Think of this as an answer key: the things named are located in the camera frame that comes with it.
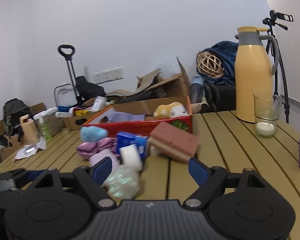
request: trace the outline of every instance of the lavender fabric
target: lavender fabric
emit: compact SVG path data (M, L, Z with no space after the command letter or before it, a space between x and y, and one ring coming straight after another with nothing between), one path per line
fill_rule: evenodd
M89 159L90 167L93 167L94 165L96 165L98 162L100 162L105 157L110 157L111 158L112 171L120 165L116 155L112 151L110 151L109 149L105 149L105 150L99 152L98 154L93 155Z
M124 112L114 112L110 117L110 122L129 122L129 121L143 121L145 114L128 114Z
M105 149L115 153L117 147L117 138L106 137L96 143L85 142L77 147L77 153L85 160Z

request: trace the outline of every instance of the blue container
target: blue container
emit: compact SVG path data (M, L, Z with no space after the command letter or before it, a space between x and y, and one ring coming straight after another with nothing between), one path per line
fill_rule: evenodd
M203 90L204 79L202 76L194 76L191 80L190 86L190 102L191 104L200 103L204 96Z
M141 160L145 159L146 145L148 140L147 136L137 135L129 132L119 132L117 133L117 139L118 139L118 143L117 143L118 154L120 154L119 148L135 144L137 146Z
M72 106L58 106L58 112L65 112L65 113L68 113L69 112L69 109L71 108Z

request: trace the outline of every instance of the glass cup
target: glass cup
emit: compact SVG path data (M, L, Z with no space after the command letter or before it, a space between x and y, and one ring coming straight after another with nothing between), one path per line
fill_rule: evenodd
M280 117L282 98L277 95L254 95L254 115L256 135L262 138L273 137Z

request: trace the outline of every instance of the wall outlet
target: wall outlet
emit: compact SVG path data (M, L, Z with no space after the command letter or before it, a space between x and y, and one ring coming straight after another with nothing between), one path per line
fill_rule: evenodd
M102 73L93 74L93 78L94 78L95 84L99 84L99 83L103 82L103 75L102 75Z
M100 73L95 73L93 77L94 77L94 82L96 84L113 81L117 79L123 79L122 68L116 68L116 69L112 69Z

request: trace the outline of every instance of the trolley handle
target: trolley handle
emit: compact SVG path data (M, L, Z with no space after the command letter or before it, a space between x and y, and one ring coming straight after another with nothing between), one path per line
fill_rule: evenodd
M67 54L67 53L64 53L61 49L71 49L72 52L70 54ZM75 49L74 49L74 46L72 46L72 45L63 44L58 47L58 52L63 57L65 57L66 60L72 60L72 55L74 54Z

